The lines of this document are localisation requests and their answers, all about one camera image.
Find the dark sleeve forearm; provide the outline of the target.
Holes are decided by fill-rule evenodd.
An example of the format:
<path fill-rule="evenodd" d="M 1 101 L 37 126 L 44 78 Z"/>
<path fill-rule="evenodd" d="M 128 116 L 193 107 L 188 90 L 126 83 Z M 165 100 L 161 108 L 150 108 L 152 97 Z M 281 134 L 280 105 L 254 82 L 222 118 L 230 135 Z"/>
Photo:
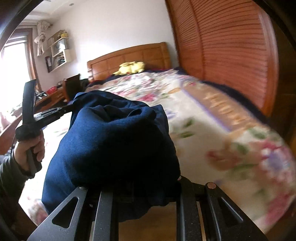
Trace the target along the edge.
<path fill-rule="evenodd" d="M 15 221 L 25 182 L 32 178 L 34 175 L 30 171 L 24 171 L 14 156 L 1 155 L 1 216 L 7 225 Z"/>

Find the left hand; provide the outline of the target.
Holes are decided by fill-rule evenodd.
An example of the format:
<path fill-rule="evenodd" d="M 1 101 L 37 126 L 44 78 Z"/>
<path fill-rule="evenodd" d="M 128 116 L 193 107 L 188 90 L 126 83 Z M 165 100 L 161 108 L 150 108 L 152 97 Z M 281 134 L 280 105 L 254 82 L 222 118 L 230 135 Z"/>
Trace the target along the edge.
<path fill-rule="evenodd" d="M 16 146 L 14 148 L 14 158 L 23 171 L 30 171 L 30 165 L 27 156 L 28 151 L 32 151 L 36 155 L 38 162 L 41 162 L 43 160 L 45 156 L 44 143 L 45 139 L 43 132 L 40 132 L 40 135 L 35 138 L 16 143 Z"/>

